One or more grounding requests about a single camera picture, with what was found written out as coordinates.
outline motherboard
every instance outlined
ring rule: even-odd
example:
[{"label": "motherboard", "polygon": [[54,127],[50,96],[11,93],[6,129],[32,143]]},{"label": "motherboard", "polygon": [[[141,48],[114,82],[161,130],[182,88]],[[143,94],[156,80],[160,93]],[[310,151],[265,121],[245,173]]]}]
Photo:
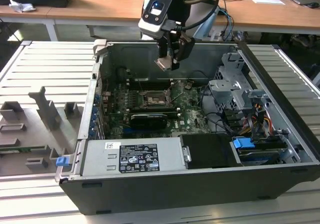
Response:
[{"label": "motherboard", "polygon": [[108,139],[178,137],[210,133],[200,108],[201,87],[191,81],[120,83],[104,98]]}]

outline blue latch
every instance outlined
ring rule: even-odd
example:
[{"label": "blue latch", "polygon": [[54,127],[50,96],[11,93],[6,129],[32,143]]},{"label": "blue latch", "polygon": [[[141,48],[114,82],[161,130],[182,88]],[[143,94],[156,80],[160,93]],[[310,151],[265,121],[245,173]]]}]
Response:
[{"label": "blue latch", "polygon": [[69,166],[70,157],[62,156],[58,157],[56,160],[56,166]]},{"label": "blue latch", "polygon": [[251,142],[251,138],[236,138],[233,141],[233,144],[236,149],[238,148],[255,148],[253,142]]}]

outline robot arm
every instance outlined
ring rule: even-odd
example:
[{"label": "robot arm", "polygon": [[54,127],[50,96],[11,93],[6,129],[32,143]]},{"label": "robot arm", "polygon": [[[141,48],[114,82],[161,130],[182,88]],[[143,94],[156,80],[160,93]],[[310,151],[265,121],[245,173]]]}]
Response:
[{"label": "robot arm", "polygon": [[150,0],[139,22],[141,32],[157,40],[159,55],[156,63],[162,70],[178,69],[179,62],[188,58],[195,44],[194,38],[187,36],[186,30],[205,22],[218,7],[202,20],[186,26],[191,5],[205,0]]}]

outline power supply label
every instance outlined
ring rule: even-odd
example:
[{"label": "power supply label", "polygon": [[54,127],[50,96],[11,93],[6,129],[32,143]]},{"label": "power supply label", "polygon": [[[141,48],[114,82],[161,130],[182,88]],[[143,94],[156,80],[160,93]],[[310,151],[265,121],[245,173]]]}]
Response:
[{"label": "power supply label", "polygon": [[160,164],[156,144],[120,146],[119,171],[121,173],[159,170]]}]

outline white desk leg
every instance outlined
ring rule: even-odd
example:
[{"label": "white desk leg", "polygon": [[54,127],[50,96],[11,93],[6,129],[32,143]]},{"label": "white desk leg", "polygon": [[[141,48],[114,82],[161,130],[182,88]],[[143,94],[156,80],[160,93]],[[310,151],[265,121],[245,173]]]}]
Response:
[{"label": "white desk leg", "polygon": [[50,40],[51,41],[59,41],[57,26],[54,24],[54,22],[52,21],[50,23],[46,23],[45,26],[46,26],[46,29],[47,29],[48,34],[50,36]]},{"label": "white desk leg", "polygon": [[92,25],[87,25],[87,28],[89,29],[90,37],[96,36],[95,33],[95,28]]}]

